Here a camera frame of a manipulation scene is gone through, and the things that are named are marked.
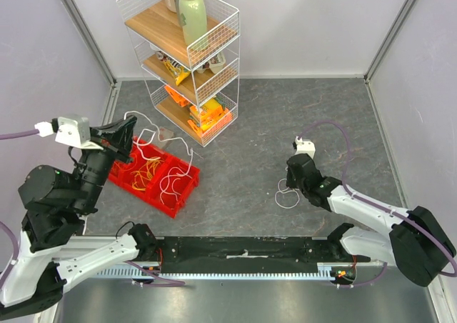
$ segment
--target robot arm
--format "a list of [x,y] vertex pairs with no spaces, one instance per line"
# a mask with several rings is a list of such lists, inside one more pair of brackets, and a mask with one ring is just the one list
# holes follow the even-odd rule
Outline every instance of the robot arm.
[[[314,153],[311,142],[297,139],[294,146],[297,152],[287,161],[286,186],[299,189],[312,205],[350,217],[374,230],[366,231],[352,224],[340,226],[332,237],[339,239],[346,252],[396,265],[415,284],[428,286],[448,264],[448,259],[422,233],[392,215],[392,212],[397,212],[431,233],[453,257],[456,255],[456,249],[429,210],[423,207],[414,210],[394,207],[348,187],[350,195],[341,180],[323,177],[316,168],[310,156]],[[390,213],[366,202],[388,208]]]
[[111,166],[128,162],[136,117],[99,128],[87,119],[67,116],[40,123],[41,136],[56,133],[57,142],[82,150],[68,172],[41,165],[19,188],[26,209],[20,250],[1,275],[0,320],[43,311],[102,269],[132,259],[150,259],[156,239],[146,224],[134,225],[116,241],[82,257],[53,262],[70,237],[84,227],[80,216],[95,213],[95,204]]

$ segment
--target wooden shelf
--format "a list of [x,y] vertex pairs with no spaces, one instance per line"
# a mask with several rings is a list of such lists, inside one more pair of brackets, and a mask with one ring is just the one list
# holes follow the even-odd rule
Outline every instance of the wooden shelf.
[[[208,16],[208,31],[218,24],[218,21]],[[126,25],[189,69],[237,35],[236,31],[225,25],[218,26],[208,38],[209,47],[207,49],[192,51],[190,64],[187,45],[182,28],[178,23],[178,17],[166,8],[164,0],[130,18],[126,21]]]
[[[157,56],[153,55],[150,58],[146,59],[144,65],[148,67],[152,72],[157,74],[160,78],[162,78],[169,86],[173,87],[177,90],[180,94],[186,97],[189,101],[196,105],[197,98],[195,95],[194,90],[194,82],[192,81],[192,75],[189,74],[187,78],[185,78],[179,86],[176,85],[173,76],[170,74],[168,69],[165,67],[164,63],[160,61]],[[213,72],[209,69],[205,70],[204,73],[200,74],[197,71],[194,72],[195,78],[195,86],[199,88],[209,79],[214,76]]]
[[202,144],[201,137],[199,137],[194,130],[189,126],[189,109],[187,107],[180,107],[170,96],[156,105],[156,108],[165,116],[170,118],[174,124],[183,129],[198,143]]

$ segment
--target red plastic crate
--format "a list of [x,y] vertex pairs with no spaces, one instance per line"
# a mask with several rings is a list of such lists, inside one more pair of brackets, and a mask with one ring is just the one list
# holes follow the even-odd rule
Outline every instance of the red plastic crate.
[[[146,142],[139,140],[139,143],[145,144]],[[173,186],[174,191],[178,192],[179,195],[175,196],[173,194],[163,193],[162,203],[160,199],[160,181],[169,173],[170,175],[186,173],[189,167],[189,163],[184,162],[183,160],[167,153],[166,151],[163,151],[160,148],[157,148],[153,144],[141,146],[141,150],[143,151],[143,154],[146,158],[151,159],[159,156],[162,161],[157,166],[156,172],[152,179],[149,181],[149,183],[145,184],[145,191],[139,191],[132,187],[132,184],[135,180],[134,172],[139,170],[147,162],[145,159],[143,159],[143,157],[141,157],[139,147],[135,144],[133,145],[132,151],[130,153],[130,157],[133,159],[133,161],[129,164],[115,162],[111,168],[108,179],[122,189],[125,189],[126,191],[137,196],[144,202],[163,211],[171,218],[174,218],[178,211],[186,204],[186,200],[194,188],[199,185],[200,169],[191,166],[191,169],[189,170],[189,177],[171,177],[164,180],[162,187],[167,192],[173,192],[171,188]]]

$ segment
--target tangled white wire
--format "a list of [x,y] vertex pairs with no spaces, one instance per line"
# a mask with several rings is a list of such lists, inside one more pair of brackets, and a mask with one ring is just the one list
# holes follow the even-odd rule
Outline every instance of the tangled white wire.
[[[279,207],[282,207],[283,209],[293,209],[300,202],[300,194],[296,189],[289,189],[288,187],[286,187],[285,189],[281,189],[281,182],[284,181],[284,180],[286,180],[286,178],[281,179],[281,180],[278,181],[278,191],[274,194],[274,201],[276,202],[276,204]],[[297,195],[297,202],[294,205],[292,205],[291,207],[285,207],[284,205],[279,204],[278,203],[278,194],[279,193],[286,194],[286,193],[289,193],[289,192],[294,192]]]
[[[141,137],[143,136],[144,132],[145,131],[148,131],[148,132],[151,132],[151,138],[149,139],[148,142],[142,144],[142,143],[138,143],[137,141],[134,141],[135,145],[138,147],[138,150],[140,151],[140,154],[141,154],[141,157],[143,159],[145,159],[146,161],[155,161],[155,160],[159,160],[160,157],[153,157],[153,158],[147,158],[144,156],[143,154],[143,150],[142,150],[142,146],[147,146],[149,144],[152,143],[152,141],[154,140],[154,136],[156,136],[156,134],[158,134],[157,138],[160,142],[165,142],[165,141],[174,141],[176,139],[180,139],[184,145],[186,146],[186,151],[187,151],[187,154],[191,157],[191,160],[189,162],[189,167],[187,168],[187,172],[186,173],[183,173],[183,169],[179,168],[179,167],[172,167],[169,169],[169,172],[168,174],[161,179],[161,181],[159,182],[159,186],[160,186],[160,190],[161,190],[161,193],[159,195],[159,198],[160,198],[160,201],[162,204],[164,204],[164,200],[162,199],[162,195],[163,194],[169,194],[171,196],[175,196],[176,197],[176,200],[178,200],[178,195],[180,193],[178,193],[177,191],[175,191],[175,189],[173,188],[174,186],[174,183],[178,180],[180,180],[182,177],[191,177],[189,175],[189,172],[191,171],[191,165],[192,165],[192,160],[194,159],[194,150],[192,148],[189,149],[189,146],[187,145],[186,141],[184,141],[183,138],[181,137],[173,137],[171,139],[161,139],[160,138],[160,132],[159,132],[159,127],[157,125],[155,125],[150,119],[149,117],[147,117],[147,115],[141,113],[141,112],[138,112],[138,111],[127,111],[125,114],[124,114],[124,119],[127,117],[128,114],[139,114],[140,116],[144,117],[145,119],[147,119],[147,121],[150,123],[150,125],[154,126],[156,128],[156,131],[154,130],[150,130],[150,129],[147,129],[147,128],[144,128],[143,130],[141,130],[141,133],[139,134],[138,136],[138,141],[141,139]],[[173,171],[174,169],[178,169],[181,173],[176,173],[176,174],[171,174],[171,171]],[[168,187],[170,186],[170,179],[171,177],[176,177],[176,179],[174,179],[171,183],[171,190],[173,192],[167,192],[166,190],[168,189]],[[166,186],[165,188],[162,187],[162,184],[164,182],[164,180],[167,179],[167,183],[166,183]]]

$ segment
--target white wall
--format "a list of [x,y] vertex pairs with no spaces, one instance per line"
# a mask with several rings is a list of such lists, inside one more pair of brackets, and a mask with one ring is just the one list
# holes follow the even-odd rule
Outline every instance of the white wall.
[[[38,121],[70,112],[101,123],[110,85],[62,3],[0,0],[0,12],[0,134],[33,129]],[[52,136],[0,141],[0,220],[16,235],[26,213],[17,189],[40,164],[72,169],[66,147]],[[0,235],[3,269],[12,248]]]
[[[404,0],[224,0],[245,76],[363,74]],[[142,76],[116,0],[75,0],[116,77]]]
[[418,0],[372,82],[409,206],[432,210],[455,246],[456,15],[456,0]]

